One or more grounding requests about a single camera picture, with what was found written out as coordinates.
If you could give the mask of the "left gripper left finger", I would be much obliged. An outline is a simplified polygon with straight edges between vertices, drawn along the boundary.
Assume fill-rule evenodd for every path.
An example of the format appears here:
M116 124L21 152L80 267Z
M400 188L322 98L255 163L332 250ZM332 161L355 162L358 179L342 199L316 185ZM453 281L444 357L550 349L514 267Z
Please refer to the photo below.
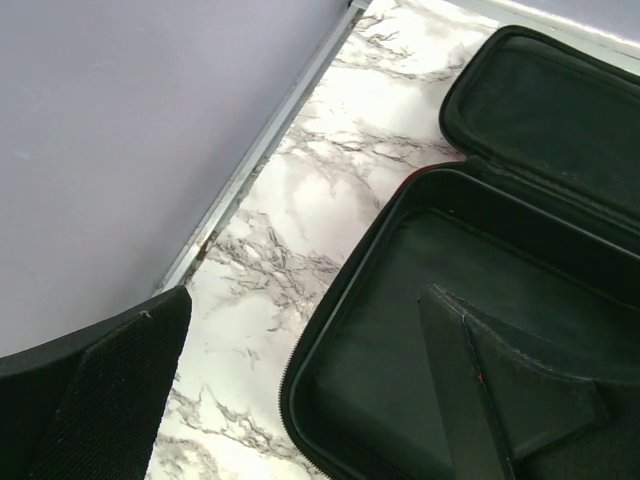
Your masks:
M144 478L191 312L174 287L3 357L2 478Z

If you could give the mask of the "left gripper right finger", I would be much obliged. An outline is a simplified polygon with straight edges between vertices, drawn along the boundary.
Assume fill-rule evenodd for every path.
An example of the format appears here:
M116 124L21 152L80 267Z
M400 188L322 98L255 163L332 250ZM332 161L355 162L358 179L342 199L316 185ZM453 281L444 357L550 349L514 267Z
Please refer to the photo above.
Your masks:
M547 342L439 285L418 308L456 478L513 479L517 462L608 422L593 380L537 359Z

